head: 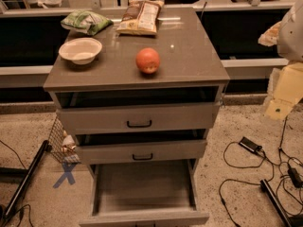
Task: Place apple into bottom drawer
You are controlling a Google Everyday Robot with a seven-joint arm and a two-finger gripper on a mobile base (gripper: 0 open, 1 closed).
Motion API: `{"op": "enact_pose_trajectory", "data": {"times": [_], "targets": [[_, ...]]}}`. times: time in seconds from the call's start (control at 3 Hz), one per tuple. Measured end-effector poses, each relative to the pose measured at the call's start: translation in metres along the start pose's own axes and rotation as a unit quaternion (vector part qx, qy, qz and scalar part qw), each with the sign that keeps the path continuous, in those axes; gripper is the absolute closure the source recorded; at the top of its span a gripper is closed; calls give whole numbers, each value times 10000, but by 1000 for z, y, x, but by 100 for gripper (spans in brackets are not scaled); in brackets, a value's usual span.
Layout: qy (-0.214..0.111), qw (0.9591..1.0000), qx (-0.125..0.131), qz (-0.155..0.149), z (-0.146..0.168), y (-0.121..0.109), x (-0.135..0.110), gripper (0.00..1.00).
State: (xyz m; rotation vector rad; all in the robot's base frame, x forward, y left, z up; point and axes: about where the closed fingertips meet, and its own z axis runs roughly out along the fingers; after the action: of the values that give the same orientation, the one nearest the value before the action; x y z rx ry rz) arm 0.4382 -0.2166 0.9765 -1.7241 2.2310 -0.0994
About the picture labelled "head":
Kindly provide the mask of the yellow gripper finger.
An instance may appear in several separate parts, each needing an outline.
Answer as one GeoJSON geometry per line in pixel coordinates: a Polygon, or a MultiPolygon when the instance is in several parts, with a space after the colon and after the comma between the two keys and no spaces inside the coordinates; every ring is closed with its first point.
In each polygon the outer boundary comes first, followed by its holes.
{"type": "Polygon", "coordinates": [[[303,63],[289,63],[282,69],[274,68],[264,100],[264,114],[283,120],[303,98],[303,63]]]}

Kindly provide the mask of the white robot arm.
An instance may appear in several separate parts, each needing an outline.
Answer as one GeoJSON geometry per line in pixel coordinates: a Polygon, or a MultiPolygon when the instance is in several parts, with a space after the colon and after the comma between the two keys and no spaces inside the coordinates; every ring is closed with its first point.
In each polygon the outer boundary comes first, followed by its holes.
{"type": "Polygon", "coordinates": [[[283,17],[277,52],[289,63],[272,71],[264,114],[283,120],[303,98],[303,0],[297,0],[283,17]]]}

